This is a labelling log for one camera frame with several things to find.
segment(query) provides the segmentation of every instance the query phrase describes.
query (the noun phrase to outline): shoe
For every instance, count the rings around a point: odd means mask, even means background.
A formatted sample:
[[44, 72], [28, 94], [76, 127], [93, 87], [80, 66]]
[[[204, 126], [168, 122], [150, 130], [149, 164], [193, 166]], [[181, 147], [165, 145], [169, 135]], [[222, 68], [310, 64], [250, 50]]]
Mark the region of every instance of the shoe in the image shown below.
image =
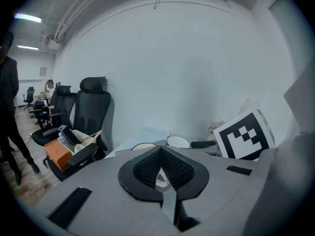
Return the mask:
[[29, 165], [31, 166], [31, 168], [36, 174], [39, 173], [39, 167], [34, 162], [29, 163]]
[[22, 172], [21, 171], [15, 172], [15, 182], [18, 186], [21, 185], [21, 181], [22, 181]]

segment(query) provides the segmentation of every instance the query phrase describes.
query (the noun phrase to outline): desk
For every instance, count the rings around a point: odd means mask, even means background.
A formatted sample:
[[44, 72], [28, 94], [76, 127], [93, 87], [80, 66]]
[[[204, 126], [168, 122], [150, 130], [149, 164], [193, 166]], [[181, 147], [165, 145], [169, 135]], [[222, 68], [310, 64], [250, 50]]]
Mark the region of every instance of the desk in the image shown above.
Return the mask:
[[35, 101], [37, 101], [37, 100], [41, 100], [42, 98], [46, 98], [46, 96], [45, 96], [44, 94], [34, 95], [34, 99], [35, 99]]
[[[116, 155], [116, 152], [121, 151], [121, 150], [126, 150], [133, 148], [137, 144], [140, 143], [157, 143], [159, 142], [158, 145], [162, 145], [161, 141], [166, 140], [169, 132], [167, 131], [162, 131], [150, 127], [142, 127], [139, 132], [137, 132], [134, 136], [130, 137], [127, 139], [124, 143], [120, 144], [117, 148], [115, 148], [112, 152], [110, 152], [104, 159], [110, 158]], [[196, 137], [189, 137], [189, 136], [182, 136], [186, 138], [190, 143], [194, 141], [200, 141], [200, 139]], [[218, 146], [211, 146], [207, 148], [207, 152], [209, 153], [215, 153], [219, 152]]]
[[166, 140], [167, 134], [168, 133], [166, 131], [157, 130], [149, 127], [142, 127], [136, 135], [130, 137], [124, 143], [120, 144], [104, 159], [115, 156], [117, 151], [133, 148], [135, 145], [140, 143], [154, 143], [160, 140]]

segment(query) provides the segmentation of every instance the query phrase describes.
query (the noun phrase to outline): black jacket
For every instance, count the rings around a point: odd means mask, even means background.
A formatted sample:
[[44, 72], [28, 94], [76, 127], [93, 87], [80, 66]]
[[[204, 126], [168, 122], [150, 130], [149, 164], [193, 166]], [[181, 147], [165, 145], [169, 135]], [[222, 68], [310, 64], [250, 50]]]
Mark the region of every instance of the black jacket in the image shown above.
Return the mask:
[[2, 64], [0, 85], [8, 109], [11, 115], [14, 116], [15, 108], [13, 100], [19, 91], [17, 62], [14, 59], [6, 57]]

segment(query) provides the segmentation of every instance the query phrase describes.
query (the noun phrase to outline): chair backrest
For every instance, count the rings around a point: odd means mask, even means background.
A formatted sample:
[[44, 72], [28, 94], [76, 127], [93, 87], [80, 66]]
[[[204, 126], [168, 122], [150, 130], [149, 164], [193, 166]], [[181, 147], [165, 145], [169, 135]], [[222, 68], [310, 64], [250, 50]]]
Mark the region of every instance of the chair backrest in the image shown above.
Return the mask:
[[63, 115], [61, 116], [61, 123], [58, 122], [58, 118], [52, 119], [53, 126], [70, 125], [69, 117], [76, 98], [76, 94], [71, 93], [70, 87], [59, 86], [54, 92], [56, 94], [54, 113], [63, 113]]
[[75, 102], [73, 129], [92, 135], [102, 129], [111, 95], [103, 89], [105, 77], [85, 78], [80, 83], [80, 91]]
[[34, 92], [35, 92], [34, 87], [29, 87], [29, 89], [27, 91], [26, 100], [33, 101], [34, 100], [34, 98], [33, 98]]

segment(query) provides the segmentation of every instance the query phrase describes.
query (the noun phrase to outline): pipe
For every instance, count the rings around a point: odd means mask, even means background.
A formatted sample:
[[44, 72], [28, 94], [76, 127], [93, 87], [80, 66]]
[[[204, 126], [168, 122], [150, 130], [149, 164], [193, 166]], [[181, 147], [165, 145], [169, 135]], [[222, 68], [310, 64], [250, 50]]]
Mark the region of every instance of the pipe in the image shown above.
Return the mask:
[[79, 1], [79, 0], [75, 0], [75, 1], [73, 2], [73, 4], [69, 7], [69, 9], [67, 10], [67, 12], [64, 14], [64, 16], [63, 16], [63, 18], [62, 18], [62, 20], [61, 20], [61, 23], [59, 23], [58, 28], [57, 28], [57, 30], [56, 30], [54, 39], [56, 39], [57, 34], [58, 34], [59, 30], [60, 30], [60, 27], [61, 27], [61, 25], [63, 24], [63, 22], [65, 21], [65, 18], [68, 16], [68, 14], [70, 13], [70, 11], [73, 9], [73, 7], [76, 5], [76, 3], [77, 3], [78, 1]]
[[41, 37], [41, 51], [43, 51], [43, 47], [44, 47], [44, 38], [43, 38], [44, 36], [43, 35], [46, 32], [47, 23], [48, 23], [48, 20], [49, 20], [49, 16], [50, 16], [51, 10], [52, 10], [52, 8], [54, 6], [54, 3], [55, 3], [55, 1], [53, 0], [51, 2], [51, 4], [50, 4], [49, 12], [48, 12], [47, 19], [46, 19], [46, 22], [45, 22], [44, 31], [43, 31], [43, 34], [42, 34], [42, 37]]
[[73, 20], [88, 6], [90, 5], [94, 0], [84, 0], [71, 14], [71, 16], [68, 18], [66, 25], [63, 27], [61, 32], [59, 32], [59, 35], [57, 36], [57, 39], [60, 40], [64, 32], [68, 29], [68, 27], [71, 25]]
[[[62, 35], [64, 34], [64, 32], [69, 28], [69, 26], [72, 24], [72, 22], [81, 14], [81, 12], [83, 10], [85, 10], [92, 2], [94, 2], [95, 0], [90, 0], [89, 2], [87, 2], [87, 4], [85, 4], [83, 6], [83, 8], [80, 9], [80, 11], [71, 19], [70, 22], [67, 22], [66, 27], [63, 28], [62, 32], [59, 34], [57, 40], [60, 40]], [[78, 11], [79, 7], [73, 12], [73, 15]]]

